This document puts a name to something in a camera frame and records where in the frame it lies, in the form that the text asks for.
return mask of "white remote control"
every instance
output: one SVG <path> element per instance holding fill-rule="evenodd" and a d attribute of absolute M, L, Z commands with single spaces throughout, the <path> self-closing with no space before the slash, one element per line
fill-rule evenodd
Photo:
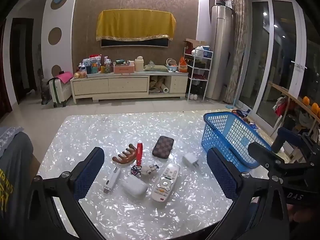
<path fill-rule="evenodd" d="M 151 197 L 155 201 L 164 202 L 171 194 L 172 188 L 179 175 L 180 166 L 170 163 L 160 175 L 160 179 L 156 182 L 152 190 Z"/>

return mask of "white jar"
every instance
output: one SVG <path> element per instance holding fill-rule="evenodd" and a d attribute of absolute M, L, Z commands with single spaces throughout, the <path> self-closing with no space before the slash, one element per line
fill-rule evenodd
<path fill-rule="evenodd" d="M 139 56 L 134 60 L 134 71 L 135 72 L 142 72 L 144 67 L 143 57 Z"/>

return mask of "cardboard box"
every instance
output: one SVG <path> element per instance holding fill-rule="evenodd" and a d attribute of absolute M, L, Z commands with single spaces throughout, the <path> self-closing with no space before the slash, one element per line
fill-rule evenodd
<path fill-rule="evenodd" d="M 134 73 L 134 66 L 114 66 L 113 73 L 115 74 Z"/>
<path fill-rule="evenodd" d="M 193 39 L 186 39 L 184 42 L 186 43 L 186 54 L 191 54 L 191 51 L 199 46 L 207 45 L 206 41 L 196 41 Z"/>

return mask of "tile floor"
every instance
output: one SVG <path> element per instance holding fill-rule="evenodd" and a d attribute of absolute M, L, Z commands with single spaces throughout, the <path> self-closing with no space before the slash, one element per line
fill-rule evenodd
<path fill-rule="evenodd" d="M 92 99 L 88 98 L 79 100 L 76 105 L 69 99 L 66 107 L 53 108 L 52 101 L 42 106 L 39 95 L 31 94 L 4 117 L 0 125 L 23 127 L 32 141 L 33 154 L 41 163 L 60 125 L 69 115 L 227 110 L 225 106 L 226 104 L 218 102 L 187 102 L 180 98 L 117 99 L 102 100 L 99 103 L 93 103 Z"/>

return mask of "brown wall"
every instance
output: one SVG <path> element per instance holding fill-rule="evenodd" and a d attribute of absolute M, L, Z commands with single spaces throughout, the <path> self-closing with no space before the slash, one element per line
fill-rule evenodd
<path fill-rule="evenodd" d="M 199 0 L 76 0 L 72 23 L 73 69 L 91 54 L 117 59 L 134 60 L 143 56 L 145 64 L 153 60 L 157 65 L 165 65 L 167 58 L 177 62 L 183 54 L 184 40 L 195 39 L 198 22 Z M 108 47 L 102 48 L 96 41 L 98 15 L 110 9 L 151 9 L 171 12 L 177 21 L 173 41 L 168 48 L 156 47 Z"/>

